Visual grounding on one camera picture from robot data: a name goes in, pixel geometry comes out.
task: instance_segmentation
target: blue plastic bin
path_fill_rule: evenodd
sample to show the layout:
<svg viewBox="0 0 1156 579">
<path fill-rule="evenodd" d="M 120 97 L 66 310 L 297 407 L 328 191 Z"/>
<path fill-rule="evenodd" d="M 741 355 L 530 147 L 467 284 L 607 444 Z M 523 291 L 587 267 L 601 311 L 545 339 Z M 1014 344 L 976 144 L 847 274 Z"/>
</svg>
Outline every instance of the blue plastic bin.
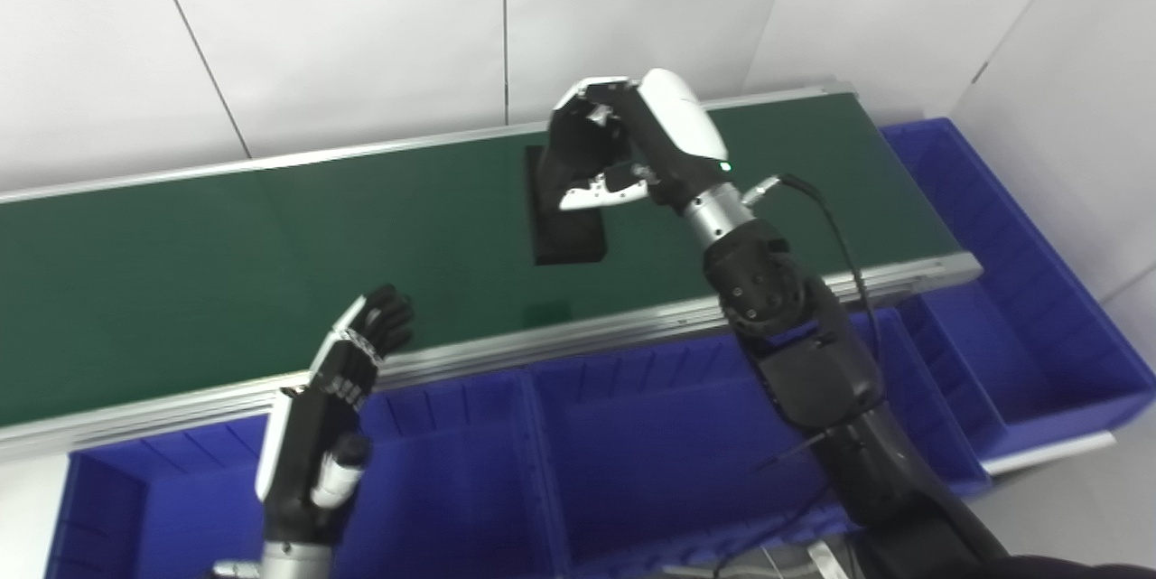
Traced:
<svg viewBox="0 0 1156 579">
<path fill-rule="evenodd" d="M 1153 370 L 946 118 L 884 127 L 925 195 L 984 266 L 901 307 L 981 459 L 1127 422 Z"/>
<path fill-rule="evenodd" d="M 986 488 L 898 314 L 880 311 L 879 320 L 901 424 L 954 489 Z M 865 322 L 855 317 L 862 333 Z M 750 547 L 825 483 L 809 453 L 755 470 L 800 438 L 729 335 L 544 362 L 531 372 L 571 576 L 636 577 Z M 779 539 L 847 527 L 828 503 Z"/>
<path fill-rule="evenodd" d="M 373 462 L 336 577 L 554 577 L 526 388 L 512 372 L 372 398 Z M 194 579 L 216 559 L 258 558 L 264 422 L 75 453 L 47 577 Z"/>
</svg>

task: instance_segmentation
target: black robotic arm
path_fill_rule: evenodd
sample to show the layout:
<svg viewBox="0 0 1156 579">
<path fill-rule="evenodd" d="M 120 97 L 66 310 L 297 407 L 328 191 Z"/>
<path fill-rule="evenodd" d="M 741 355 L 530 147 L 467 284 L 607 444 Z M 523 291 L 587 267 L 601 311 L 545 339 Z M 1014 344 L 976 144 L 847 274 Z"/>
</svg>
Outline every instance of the black robotic arm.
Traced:
<svg viewBox="0 0 1156 579">
<path fill-rule="evenodd" d="M 669 206 L 702 246 L 703 274 L 768 396 L 813 441 L 835 493 L 862 526 L 865 571 L 953 579 L 1006 556 L 897 425 L 876 362 L 830 288 L 751 211 L 772 185 L 814 188 L 771 177 L 744 196 L 727 176 L 727 158 L 710 117 L 674 73 L 578 82 L 556 106 L 549 147 L 529 171 L 535 250 L 555 253 L 539 262 L 566 262 L 560 251 L 575 242 L 581 250 L 592 237 L 568 230 L 568 213 L 588 216 L 647 195 Z M 800 327 L 786 343 L 769 340 Z"/>
</svg>

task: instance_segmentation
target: black cable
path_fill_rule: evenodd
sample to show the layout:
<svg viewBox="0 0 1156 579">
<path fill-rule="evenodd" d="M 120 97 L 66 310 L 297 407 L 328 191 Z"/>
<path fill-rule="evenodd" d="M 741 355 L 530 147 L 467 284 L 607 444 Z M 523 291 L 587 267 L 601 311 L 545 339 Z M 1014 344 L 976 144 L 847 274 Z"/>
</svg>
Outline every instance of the black cable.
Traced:
<svg viewBox="0 0 1156 579">
<path fill-rule="evenodd" d="M 839 243 L 839 250 L 843 250 L 843 259 L 845 259 L 847 267 L 851 269 L 851 279 L 854 279 L 855 290 L 859 291 L 859 300 L 862 302 L 864 311 L 867 312 L 867 321 L 870 322 L 875 340 L 875 362 L 882 362 L 883 332 L 879 328 L 879 320 L 875 319 L 875 309 L 872 309 L 870 298 L 867 296 L 867 283 L 864 283 L 862 270 L 855 265 L 855 259 L 851 255 L 851 246 L 847 246 L 847 238 L 844 238 L 843 230 L 839 229 L 839 222 L 835 220 L 835 214 L 831 213 L 830 206 L 827 205 L 823 193 L 818 188 L 815 188 L 814 185 L 807 184 L 806 180 L 801 180 L 799 177 L 792 175 L 779 176 L 779 184 L 803 193 L 803 195 L 809 196 L 822 209 L 823 216 L 827 217 L 827 224 L 830 225 L 831 232 L 835 233 L 835 240 Z"/>
<path fill-rule="evenodd" d="M 744 554 L 747 550 L 754 548 L 755 545 L 758 545 L 769 539 L 773 539 L 775 536 L 778 536 L 779 534 L 783 534 L 791 527 L 798 525 L 799 521 L 803 519 L 803 517 L 810 513 L 813 509 L 818 506 L 818 503 L 821 503 L 823 498 L 827 497 L 827 492 L 829 492 L 830 489 L 831 489 L 830 484 L 823 484 L 817 493 L 814 493 L 814 496 L 808 498 L 807 502 L 805 502 L 802 506 L 795 510 L 794 513 L 787 517 L 786 520 L 776 525 L 775 527 L 771 527 L 766 532 L 758 534 L 757 536 L 751 539 L 747 544 L 740 545 L 738 549 L 735 549 L 735 551 L 720 558 L 718 564 L 714 565 L 714 570 L 711 571 L 711 577 L 713 579 L 719 579 L 719 573 L 722 572 L 722 567 L 729 565 L 731 562 L 734 562 L 734 559 L 739 558 L 740 555 Z"/>
</svg>

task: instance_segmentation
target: black glove finger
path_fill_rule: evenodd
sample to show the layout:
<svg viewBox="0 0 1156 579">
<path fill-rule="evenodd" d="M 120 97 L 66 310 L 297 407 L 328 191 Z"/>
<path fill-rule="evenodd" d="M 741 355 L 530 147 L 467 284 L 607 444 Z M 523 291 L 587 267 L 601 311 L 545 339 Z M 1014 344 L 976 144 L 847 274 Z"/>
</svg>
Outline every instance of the black glove finger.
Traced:
<svg viewBox="0 0 1156 579">
<path fill-rule="evenodd" d="M 398 328 L 408 325 L 414 319 L 414 309 L 409 306 L 401 306 L 397 312 L 391 314 L 383 314 L 373 324 L 370 325 L 369 332 L 365 333 L 365 340 L 371 341 L 373 346 L 378 346 L 379 341 L 387 335 L 388 332 L 398 331 Z"/>
<path fill-rule="evenodd" d="M 373 322 L 376 316 L 386 312 L 390 304 L 397 303 L 399 297 L 398 288 L 394 288 L 392 283 L 385 283 L 385 285 L 371 291 L 365 296 L 364 306 L 362 306 L 357 317 L 350 322 L 351 327 L 355 331 L 364 333 L 368 325 Z"/>
<path fill-rule="evenodd" d="M 362 325 L 358 325 L 357 331 L 360 333 L 370 333 L 372 328 L 381 324 L 384 320 L 388 320 L 390 317 L 398 314 L 398 312 L 408 311 L 410 309 L 409 298 L 405 295 L 397 295 L 388 302 L 379 304 L 378 307 L 372 309 L 365 316 Z"/>
<path fill-rule="evenodd" d="M 379 356 L 387 356 L 387 354 L 392 354 L 397 349 L 401 349 L 402 346 L 408 344 L 413 336 L 414 332 L 409 331 L 409 328 L 392 331 L 379 346 L 376 346 L 377 352 Z"/>
<path fill-rule="evenodd" d="M 373 393 L 373 386 L 377 385 L 377 365 L 370 364 L 358 368 L 354 378 L 349 380 L 361 388 L 364 396 L 369 396 Z"/>
</svg>

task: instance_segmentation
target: white robotic hand casing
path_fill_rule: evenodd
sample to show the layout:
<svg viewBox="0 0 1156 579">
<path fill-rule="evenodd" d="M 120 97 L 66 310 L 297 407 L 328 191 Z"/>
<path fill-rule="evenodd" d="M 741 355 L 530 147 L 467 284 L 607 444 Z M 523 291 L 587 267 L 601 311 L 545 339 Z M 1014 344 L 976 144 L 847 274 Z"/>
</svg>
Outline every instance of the white robotic hand casing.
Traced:
<svg viewBox="0 0 1156 579">
<path fill-rule="evenodd" d="M 643 77 L 638 92 L 679 150 L 726 162 L 722 135 L 682 77 L 665 68 L 652 68 Z"/>
<path fill-rule="evenodd" d="M 627 81 L 629 81 L 627 76 L 584 77 L 562 96 L 562 101 L 555 105 L 555 110 L 570 102 L 570 98 L 585 97 L 587 86 Z M 726 146 L 714 127 L 714 121 L 711 121 L 706 110 L 703 110 L 702 104 L 698 103 L 698 97 L 695 97 L 682 77 L 665 68 L 652 68 L 636 86 L 655 121 L 659 123 L 662 131 L 666 131 L 679 150 L 687 155 L 726 162 Z M 591 113 L 590 119 L 602 125 L 606 114 L 613 113 L 613 106 L 599 105 Z M 587 183 L 586 188 L 566 191 L 558 209 L 560 211 L 578 211 L 578 209 L 595 209 L 600 206 L 627 205 L 629 201 L 647 196 L 647 180 L 639 180 L 627 188 L 610 192 L 606 187 L 606 176 L 599 175 Z"/>
</svg>

